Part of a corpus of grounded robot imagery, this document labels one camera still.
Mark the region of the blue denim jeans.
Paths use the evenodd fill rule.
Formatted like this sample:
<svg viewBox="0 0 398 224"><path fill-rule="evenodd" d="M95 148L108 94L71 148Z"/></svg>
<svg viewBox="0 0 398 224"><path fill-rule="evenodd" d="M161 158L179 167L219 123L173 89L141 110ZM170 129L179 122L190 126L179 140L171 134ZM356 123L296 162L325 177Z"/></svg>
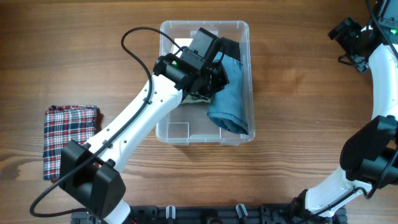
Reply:
<svg viewBox="0 0 398 224"><path fill-rule="evenodd" d="M229 83L211 99L207 115L219 128L234 134L249 134L244 109L244 65L226 54L221 63Z"/></svg>

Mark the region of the black garment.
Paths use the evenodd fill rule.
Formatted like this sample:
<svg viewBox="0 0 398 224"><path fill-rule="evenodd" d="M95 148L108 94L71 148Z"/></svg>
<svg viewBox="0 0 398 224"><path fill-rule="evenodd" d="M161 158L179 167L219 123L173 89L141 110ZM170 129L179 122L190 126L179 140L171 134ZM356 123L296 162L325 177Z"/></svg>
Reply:
<svg viewBox="0 0 398 224"><path fill-rule="evenodd" d="M225 37L221 38L223 46L225 47L225 51L224 53L237 60L237 61L241 61L241 52L240 52L240 46L239 46L239 42L227 39Z"/></svg>

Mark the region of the white printed t-shirt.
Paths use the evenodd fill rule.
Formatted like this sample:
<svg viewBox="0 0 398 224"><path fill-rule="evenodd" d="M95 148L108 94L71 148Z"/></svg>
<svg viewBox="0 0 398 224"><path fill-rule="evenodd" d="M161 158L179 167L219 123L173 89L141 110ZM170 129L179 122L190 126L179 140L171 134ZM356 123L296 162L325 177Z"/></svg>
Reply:
<svg viewBox="0 0 398 224"><path fill-rule="evenodd" d="M174 39L174 42L180 47L188 47L192 43L192 40L193 39L191 38L176 38ZM172 44L170 52L175 54L178 49L179 48L176 45Z"/></svg>

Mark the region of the red plaid shirt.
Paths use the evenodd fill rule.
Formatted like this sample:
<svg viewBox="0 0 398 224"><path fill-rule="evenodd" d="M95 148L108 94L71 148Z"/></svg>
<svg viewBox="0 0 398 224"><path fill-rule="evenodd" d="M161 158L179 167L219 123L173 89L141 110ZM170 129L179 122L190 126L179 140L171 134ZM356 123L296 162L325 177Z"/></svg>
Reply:
<svg viewBox="0 0 398 224"><path fill-rule="evenodd" d="M91 105L52 105L44 119L43 179L60 177L61 150L71 140L84 144L96 134L98 107Z"/></svg>

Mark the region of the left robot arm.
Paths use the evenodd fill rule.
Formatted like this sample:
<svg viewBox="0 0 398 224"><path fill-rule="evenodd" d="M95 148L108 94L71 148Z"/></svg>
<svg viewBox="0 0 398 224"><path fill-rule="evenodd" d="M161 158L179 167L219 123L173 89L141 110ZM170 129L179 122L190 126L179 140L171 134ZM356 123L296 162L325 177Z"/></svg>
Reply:
<svg viewBox="0 0 398 224"><path fill-rule="evenodd" d="M131 213L121 172L154 126L187 95L212 97L228 83L221 52L159 57L141 92L106 129L61 151L59 187L95 217L124 223Z"/></svg>

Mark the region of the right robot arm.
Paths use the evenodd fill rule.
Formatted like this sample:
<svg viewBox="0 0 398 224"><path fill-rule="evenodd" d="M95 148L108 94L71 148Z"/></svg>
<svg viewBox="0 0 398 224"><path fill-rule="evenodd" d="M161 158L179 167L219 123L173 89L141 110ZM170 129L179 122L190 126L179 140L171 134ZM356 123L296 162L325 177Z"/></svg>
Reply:
<svg viewBox="0 0 398 224"><path fill-rule="evenodd" d="M373 115L342 148L339 167L316 187L305 189L281 212L286 223L342 223L343 207L358 196L397 184L397 1L366 2L361 27L347 18L328 36L345 54L339 63L371 71Z"/></svg>

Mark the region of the clear plastic storage bin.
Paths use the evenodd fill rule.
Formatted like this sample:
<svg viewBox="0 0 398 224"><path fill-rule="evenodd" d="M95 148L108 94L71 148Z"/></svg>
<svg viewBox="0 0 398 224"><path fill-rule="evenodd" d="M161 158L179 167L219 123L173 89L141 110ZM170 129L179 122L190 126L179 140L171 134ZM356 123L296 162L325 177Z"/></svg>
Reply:
<svg viewBox="0 0 398 224"><path fill-rule="evenodd" d="M244 21L165 21L160 29L174 39L160 38L160 54L189 46L197 31L224 37L226 50L218 53L229 85L211 100L187 96L155 128L157 139L169 144L218 142L238 145L255 137L249 26Z"/></svg>

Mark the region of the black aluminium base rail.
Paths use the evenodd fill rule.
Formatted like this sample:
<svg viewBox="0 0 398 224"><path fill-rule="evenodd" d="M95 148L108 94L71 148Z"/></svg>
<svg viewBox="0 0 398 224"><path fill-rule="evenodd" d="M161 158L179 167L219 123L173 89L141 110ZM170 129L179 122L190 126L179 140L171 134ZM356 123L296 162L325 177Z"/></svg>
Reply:
<svg viewBox="0 0 398 224"><path fill-rule="evenodd" d="M124 222L130 224L283 224L302 223L303 218L290 216L287 204L247 207L240 203L230 207L133 206L131 214Z"/></svg>

